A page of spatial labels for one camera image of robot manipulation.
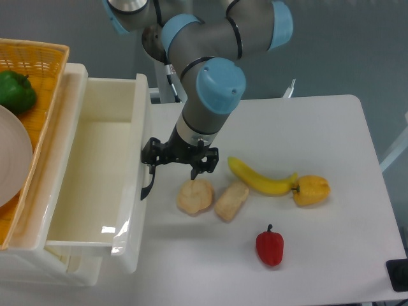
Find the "yellow bell pepper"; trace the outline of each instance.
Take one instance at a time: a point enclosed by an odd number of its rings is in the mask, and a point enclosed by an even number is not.
[[[306,175],[300,177],[293,190],[293,199],[299,206],[306,206],[323,201],[330,194],[330,186],[324,177]]]

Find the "green bell pepper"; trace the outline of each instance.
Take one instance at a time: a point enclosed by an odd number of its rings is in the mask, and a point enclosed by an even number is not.
[[[36,100],[28,75],[11,70],[0,72],[0,105],[18,115],[32,108]]]

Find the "blue joint cap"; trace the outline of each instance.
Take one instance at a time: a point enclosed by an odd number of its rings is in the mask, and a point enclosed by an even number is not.
[[[233,62],[216,57],[198,72],[196,90],[205,107],[217,115],[228,115],[238,105],[247,87],[244,72]]]
[[[191,22],[200,22],[195,16],[189,14],[180,14],[174,16],[172,19],[166,22],[161,31],[161,43],[163,44],[166,53],[174,37],[181,31],[183,27]]]
[[[115,14],[113,14],[112,9],[110,8],[108,4],[108,0],[102,0],[103,7],[105,8],[106,13],[109,16],[109,20],[113,25],[113,28],[116,30],[116,32],[120,35],[127,34],[129,33],[128,30],[126,30],[120,22],[117,20]]]
[[[293,19],[289,8],[281,1],[272,1],[275,13],[273,36],[269,50],[287,43],[293,33]]]

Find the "red bell pepper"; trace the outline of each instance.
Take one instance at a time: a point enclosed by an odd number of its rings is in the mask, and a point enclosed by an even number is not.
[[[283,238],[281,234],[271,231],[272,224],[269,224],[268,231],[264,231],[256,237],[256,250],[259,258],[268,266],[277,266],[283,258]]]

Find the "gray floor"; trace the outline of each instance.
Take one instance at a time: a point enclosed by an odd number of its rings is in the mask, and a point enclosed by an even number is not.
[[[377,156],[404,130],[408,112],[408,1],[287,0],[293,38],[268,54],[237,64],[247,77],[246,99],[280,97],[293,78],[294,96],[354,94],[363,105]],[[195,0],[207,22],[223,18],[216,0]],[[0,37],[70,46],[70,62],[90,77],[148,76],[153,65],[141,47],[141,32],[118,36],[100,0],[0,0]],[[384,173],[395,217],[408,225],[408,150]]]

